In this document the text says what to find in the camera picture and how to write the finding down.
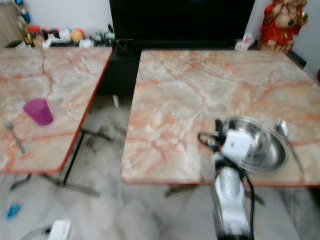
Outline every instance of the fork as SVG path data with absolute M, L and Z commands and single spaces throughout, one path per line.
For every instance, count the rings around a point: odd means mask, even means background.
M 12 133 L 12 135 L 13 135 L 13 137 L 14 137 L 14 139 L 15 139 L 16 144 L 18 144 L 21 152 L 22 152 L 23 154 L 25 154 L 25 153 L 26 153 L 26 150 L 25 150 L 24 146 L 22 145 L 22 143 L 20 142 L 19 138 L 17 137 L 17 135 L 16 135 L 15 132 L 14 132 L 14 124 L 12 123 L 12 121 L 6 122 L 6 123 L 4 124 L 4 127 L 5 127 L 8 131 L 10 131 L 10 132 Z

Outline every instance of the toy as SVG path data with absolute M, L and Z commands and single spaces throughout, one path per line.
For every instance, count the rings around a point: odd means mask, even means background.
M 78 43 L 79 41 L 82 41 L 85 39 L 85 33 L 81 29 L 76 28 L 71 33 L 71 38 L 72 38 L 72 41 L 74 41 L 75 43 Z
M 294 45 L 293 35 L 298 35 L 308 22 L 308 14 L 303 12 L 306 4 L 307 0 L 273 0 L 264 10 L 259 49 L 289 52 Z

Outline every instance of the marble tabletop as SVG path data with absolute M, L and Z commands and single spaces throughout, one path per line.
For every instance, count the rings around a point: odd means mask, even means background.
M 0 49 L 0 171 L 55 173 L 64 167 L 85 119 L 111 48 Z M 38 126 L 26 102 L 44 98 L 53 122 Z M 12 121 L 26 154 L 4 128 Z
M 320 185 L 320 88 L 273 51 L 143 51 L 122 157 L 129 184 L 207 184 L 212 152 L 197 139 L 215 118 L 248 116 L 274 129 L 288 123 L 301 158 L 277 172 L 251 174 L 256 186 Z

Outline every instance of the white device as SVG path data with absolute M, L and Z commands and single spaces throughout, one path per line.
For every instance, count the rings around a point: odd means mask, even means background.
M 241 131 L 228 130 L 221 152 L 238 165 L 241 165 L 251 144 L 252 138 L 249 134 Z
M 71 232 L 71 221 L 57 220 L 53 223 L 48 240 L 68 240 Z

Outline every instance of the pink plastic cup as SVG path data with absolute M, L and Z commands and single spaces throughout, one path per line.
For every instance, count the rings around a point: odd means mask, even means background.
M 32 99 L 23 106 L 23 111 L 40 126 L 47 126 L 54 120 L 48 103 L 43 98 Z

